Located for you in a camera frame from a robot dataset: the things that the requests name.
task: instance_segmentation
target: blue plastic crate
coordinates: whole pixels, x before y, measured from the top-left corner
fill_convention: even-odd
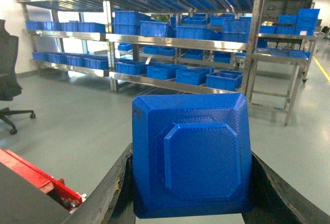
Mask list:
[[[225,19],[222,24],[223,32],[250,32],[251,20]]]
[[[48,61],[51,63],[66,64],[67,55],[65,53],[48,53]]]
[[[159,49],[159,55],[167,56],[167,57],[173,57],[175,56],[175,48],[172,47],[162,47]]]
[[[176,37],[180,39],[213,40],[215,32],[206,27],[177,26]]]
[[[202,60],[203,59],[203,50],[190,49],[184,53],[184,58]]]
[[[190,85],[201,85],[206,82],[206,75],[214,71],[215,68],[213,67],[177,70],[175,81]]]
[[[27,30],[43,30],[43,22],[26,21]]]
[[[228,73],[228,71],[219,71],[206,77],[206,86],[208,88],[235,91],[242,83],[243,74],[238,75],[232,72]]]
[[[268,40],[259,40],[257,44],[257,48],[267,48]]]
[[[230,63],[231,57],[232,57],[231,53],[215,51],[213,61],[218,63]]]
[[[115,11],[113,23],[140,26],[141,21],[151,21],[151,17],[136,11]]]
[[[139,218],[247,213],[253,207],[242,94],[137,97],[133,151]]]
[[[154,79],[159,80],[168,80],[175,78],[176,70],[182,70],[187,68],[183,65],[177,64],[158,64],[158,65],[151,65],[147,67],[146,76]]]
[[[132,44],[119,44],[118,50],[130,51],[130,50],[133,50],[133,45]]]
[[[276,27],[276,34],[277,35],[293,35],[295,27],[288,27],[288,26],[277,26]]]
[[[146,74],[146,66],[141,62],[116,62],[115,63],[115,71],[117,73],[129,74],[129,75],[145,75]]]
[[[79,22],[64,22],[62,23],[62,30],[64,32],[78,32],[78,24]]]
[[[310,27],[296,27],[294,34],[295,35],[306,35],[306,36],[314,36],[315,29]]]
[[[77,67],[85,67],[86,59],[84,57],[67,56],[67,64]]]
[[[279,24],[296,24],[297,23],[297,14],[281,14],[278,18]]]
[[[259,33],[269,33],[274,34],[276,31],[276,26],[260,26]]]
[[[244,32],[222,32],[221,39],[222,41],[247,43],[249,41],[249,34]]]
[[[47,53],[38,53],[38,52],[33,52],[33,59],[37,61],[42,61],[42,62],[47,62],[48,61],[48,54]]]
[[[45,31],[62,31],[62,24],[59,22],[43,22]]]
[[[149,45],[143,48],[143,52],[146,54],[158,55],[160,49],[161,49],[160,46]]]
[[[140,26],[136,25],[114,24],[113,29],[118,35],[140,35]]]
[[[207,20],[205,17],[201,16],[193,16],[193,17],[188,17],[183,20],[183,24],[188,24],[188,25],[207,25]]]
[[[79,32],[99,32],[105,33],[105,25],[95,22],[79,22]]]
[[[93,68],[95,70],[109,70],[109,62],[108,59],[101,59],[98,57],[94,58],[85,58],[86,67]]]
[[[175,36],[174,30],[166,22],[141,21],[140,34],[142,36],[167,37],[167,38],[172,38]]]

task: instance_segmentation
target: chair base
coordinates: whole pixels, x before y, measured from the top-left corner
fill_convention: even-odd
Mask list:
[[[7,125],[12,129],[10,131],[11,135],[17,134],[17,128],[15,124],[8,119],[7,116],[31,113],[30,118],[36,118],[35,112],[33,110],[23,110],[23,111],[10,111],[9,108],[4,108],[0,110],[0,119],[2,119]]]

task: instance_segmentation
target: metal rack leg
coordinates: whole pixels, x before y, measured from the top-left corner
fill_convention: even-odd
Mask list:
[[[302,80],[302,76],[303,76],[303,68],[300,66],[298,74],[297,74],[297,78],[295,80],[295,84],[293,87],[292,96],[290,98],[289,109],[288,109],[287,116],[285,118],[285,123],[284,123],[285,126],[288,126],[288,123],[290,121],[290,118],[292,115],[292,110],[293,110],[293,105],[294,105],[294,102],[295,102],[295,99],[296,99],[296,96],[298,93],[298,88],[299,88],[300,81]]]

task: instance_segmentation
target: stainless steel shelving rack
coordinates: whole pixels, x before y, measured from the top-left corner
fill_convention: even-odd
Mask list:
[[[108,16],[108,27],[106,39],[108,40],[108,57],[111,68],[110,78],[111,89],[118,91],[120,86],[118,80],[132,83],[150,85],[171,90],[178,90],[188,93],[228,93],[225,90],[211,89],[204,86],[191,86],[181,84],[172,80],[161,81],[145,76],[132,76],[116,73],[115,66],[115,48],[114,43],[130,43],[133,44],[133,59],[139,61],[139,45],[157,45],[169,46],[175,48],[202,49],[202,50],[219,50],[227,52],[246,52],[246,61],[244,67],[244,77],[241,92],[246,94],[248,85],[251,55],[255,50],[258,40],[258,32],[261,23],[261,13],[264,0],[104,0],[104,9]],[[144,36],[128,36],[113,34],[113,17],[112,12],[116,9],[135,10],[142,13],[156,14],[175,14],[180,17],[182,13],[253,13],[249,42],[236,43],[225,41],[206,41],[206,40],[187,40],[177,38],[158,38]],[[187,60],[175,58],[175,63],[180,64],[196,64],[196,60]]]
[[[29,20],[27,6],[34,6],[48,9],[52,13],[52,19],[58,22],[59,11],[72,11],[79,13],[79,21],[84,21],[83,12],[103,12],[103,0],[14,0],[22,5],[24,19]],[[28,30],[30,42],[34,51],[37,51],[36,43],[33,36],[56,38],[57,46],[60,52],[64,52],[63,38],[79,39],[82,42],[84,53],[87,53],[87,40],[106,41],[105,34],[102,33],[86,33],[86,32],[62,32],[62,31],[42,31]],[[61,71],[74,71],[83,74],[96,75],[100,77],[108,77],[109,71],[94,70],[84,67],[74,67],[65,64],[55,64],[50,62],[35,61],[38,67],[53,68]]]

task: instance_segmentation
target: gray epoxy floor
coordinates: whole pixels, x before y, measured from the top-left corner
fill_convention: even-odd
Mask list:
[[[330,73],[329,42],[315,55]],[[250,109],[252,150],[310,201],[330,214],[330,83],[312,62],[288,127],[280,113]],[[110,93],[106,79],[55,72],[19,80],[23,94],[0,108],[34,109],[12,116],[18,134],[0,122],[0,147],[10,149],[80,193],[91,194],[131,142],[131,101],[139,87]],[[285,89],[259,77],[257,88]],[[240,215],[137,220],[137,223],[243,224]]]

